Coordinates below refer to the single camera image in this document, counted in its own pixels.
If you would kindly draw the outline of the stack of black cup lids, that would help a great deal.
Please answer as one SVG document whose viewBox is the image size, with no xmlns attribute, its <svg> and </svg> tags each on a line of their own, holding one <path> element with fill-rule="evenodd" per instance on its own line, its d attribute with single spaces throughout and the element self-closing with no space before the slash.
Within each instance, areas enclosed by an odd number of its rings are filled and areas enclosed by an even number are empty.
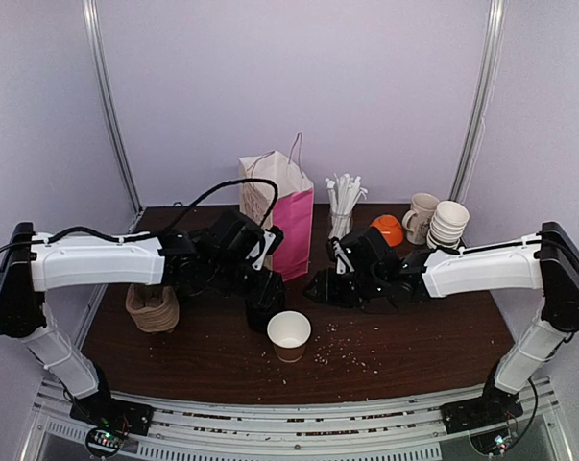
<svg viewBox="0 0 579 461">
<path fill-rule="evenodd" d="M 284 309 L 285 297 L 283 294 L 276 296 L 267 307 L 257 306 L 255 303 L 245 301 L 248 327 L 257 333 L 265 334 L 270 320 Z"/>
</svg>

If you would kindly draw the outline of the single brown paper cup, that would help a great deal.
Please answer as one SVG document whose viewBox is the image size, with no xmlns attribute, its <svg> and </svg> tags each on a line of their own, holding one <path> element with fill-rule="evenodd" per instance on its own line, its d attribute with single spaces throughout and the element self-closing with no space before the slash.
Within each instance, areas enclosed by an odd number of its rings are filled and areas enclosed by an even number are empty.
<svg viewBox="0 0 579 461">
<path fill-rule="evenodd" d="M 280 312 L 267 326 L 267 336 L 277 358 L 284 363 L 296 363 L 302 359 L 311 333 L 310 321 L 297 311 Z"/>
</svg>

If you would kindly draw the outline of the stack of paper cups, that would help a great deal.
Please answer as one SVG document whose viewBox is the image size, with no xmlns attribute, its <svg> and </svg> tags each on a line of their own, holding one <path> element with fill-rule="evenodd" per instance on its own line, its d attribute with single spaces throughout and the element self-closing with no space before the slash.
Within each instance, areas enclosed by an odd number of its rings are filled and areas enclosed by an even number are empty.
<svg viewBox="0 0 579 461">
<path fill-rule="evenodd" d="M 453 201 L 439 202 L 426 235 L 427 247 L 456 250 L 469 220 L 470 213 L 463 205 Z"/>
</svg>

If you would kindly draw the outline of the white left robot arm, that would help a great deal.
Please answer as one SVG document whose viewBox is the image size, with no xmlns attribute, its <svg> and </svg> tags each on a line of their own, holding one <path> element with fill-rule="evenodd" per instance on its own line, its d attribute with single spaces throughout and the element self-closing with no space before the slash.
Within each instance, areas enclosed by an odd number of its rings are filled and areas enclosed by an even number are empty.
<svg viewBox="0 0 579 461">
<path fill-rule="evenodd" d="M 250 329 L 263 333 L 284 308 L 281 274 L 264 265 L 283 240 L 236 209 L 209 228 L 105 235 L 85 227 L 55 235 L 18 224 L 0 248 L 0 334 L 16 338 L 63 385 L 72 418 L 116 437 L 145 435 L 153 409 L 114 398 L 101 367 L 60 328 L 45 294 L 72 286 L 120 283 L 213 291 L 244 300 Z"/>
</svg>

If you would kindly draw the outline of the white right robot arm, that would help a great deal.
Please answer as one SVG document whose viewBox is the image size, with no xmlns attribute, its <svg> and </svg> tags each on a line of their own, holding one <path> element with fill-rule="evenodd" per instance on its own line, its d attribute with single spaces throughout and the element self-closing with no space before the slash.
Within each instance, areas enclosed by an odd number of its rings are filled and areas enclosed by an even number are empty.
<svg viewBox="0 0 579 461">
<path fill-rule="evenodd" d="M 498 289 L 543 292 L 544 305 L 516 344 L 491 369 L 482 394 L 447 403 L 447 433 L 519 416 L 519 392 L 561 344 L 579 331 L 579 251 L 556 222 L 519 239 L 474 248 L 437 247 L 399 257 L 370 227 L 328 243 L 333 266 L 316 273 L 303 294 L 315 303 L 363 308 L 423 302 Z"/>
</svg>

